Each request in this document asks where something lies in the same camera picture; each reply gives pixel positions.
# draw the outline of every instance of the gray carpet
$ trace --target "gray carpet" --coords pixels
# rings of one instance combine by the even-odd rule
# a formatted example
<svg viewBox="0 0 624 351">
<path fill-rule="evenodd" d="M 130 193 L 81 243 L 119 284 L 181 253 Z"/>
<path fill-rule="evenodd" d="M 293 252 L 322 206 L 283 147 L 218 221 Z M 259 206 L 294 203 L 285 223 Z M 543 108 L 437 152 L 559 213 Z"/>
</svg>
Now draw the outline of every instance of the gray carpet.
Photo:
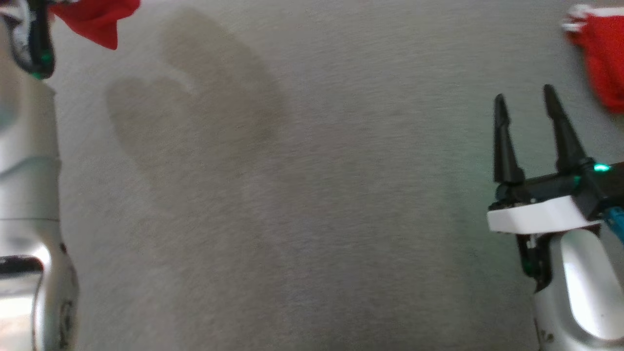
<svg viewBox="0 0 624 351">
<path fill-rule="evenodd" d="M 571 4 L 145 0 L 116 52 L 57 23 L 79 350 L 536 350 L 485 223 L 492 101 L 529 176 L 553 171 L 547 82 L 624 159 Z"/>
</svg>

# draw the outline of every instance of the red fabric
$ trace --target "red fabric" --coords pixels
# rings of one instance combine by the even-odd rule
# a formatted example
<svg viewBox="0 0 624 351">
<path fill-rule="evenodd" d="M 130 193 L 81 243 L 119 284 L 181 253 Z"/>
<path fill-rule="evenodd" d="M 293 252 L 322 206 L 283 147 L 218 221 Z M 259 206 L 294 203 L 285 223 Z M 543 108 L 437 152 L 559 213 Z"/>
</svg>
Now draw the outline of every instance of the red fabric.
<svg viewBox="0 0 624 351">
<path fill-rule="evenodd" d="M 80 0 L 74 4 L 50 7 L 76 33 L 115 50 L 117 48 L 117 21 L 133 14 L 140 0 Z"/>
<path fill-rule="evenodd" d="M 587 14 L 570 40 L 583 48 L 590 83 L 610 112 L 624 113 L 624 16 Z"/>
</svg>

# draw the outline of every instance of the green led light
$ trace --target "green led light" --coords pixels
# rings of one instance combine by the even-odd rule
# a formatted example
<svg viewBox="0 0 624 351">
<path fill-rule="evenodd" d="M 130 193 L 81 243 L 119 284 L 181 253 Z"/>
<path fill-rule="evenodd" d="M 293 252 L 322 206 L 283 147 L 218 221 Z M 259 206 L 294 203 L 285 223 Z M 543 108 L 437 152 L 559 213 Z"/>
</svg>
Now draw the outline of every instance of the green led light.
<svg viewBox="0 0 624 351">
<path fill-rule="evenodd" d="M 45 63 L 52 62 L 52 54 L 49 51 L 46 51 L 43 55 L 41 55 L 41 60 Z"/>
<path fill-rule="evenodd" d="M 606 172 L 610 169 L 611 169 L 611 166 L 608 164 L 597 163 L 593 165 L 593 170 L 595 170 L 596 172 Z"/>
</svg>

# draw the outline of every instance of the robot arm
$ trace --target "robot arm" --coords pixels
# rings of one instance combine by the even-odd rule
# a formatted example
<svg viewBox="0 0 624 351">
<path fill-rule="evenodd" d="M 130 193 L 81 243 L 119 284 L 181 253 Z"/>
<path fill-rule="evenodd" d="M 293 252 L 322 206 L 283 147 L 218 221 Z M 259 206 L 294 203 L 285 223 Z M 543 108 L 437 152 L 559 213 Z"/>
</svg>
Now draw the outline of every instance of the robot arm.
<svg viewBox="0 0 624 351">
<path fill-rule="evenodd" d="M 535 328 L 541 351 L 624 350 L 624 292 L 600 242 L 606 220 L 624 205 L 624 162 L 587 157 L 552 86 L 544 87 L 557 141 L 556 174 L 525 179 L 509 135 L 502 95 L 494 109 L 490 229 L 516 235 L 524 272 L 535 279 Z"/>
<path fill-rule="evenodd" d="M 46 3 L 6 5 L 14 8 L 0 26 L 0 351 L 70 350 L 78 283 L 59 227 L 54 92 L 37 79 L 54 68 Z M 19 13 L 34 17 L 25 25 Z"/>
</svg>

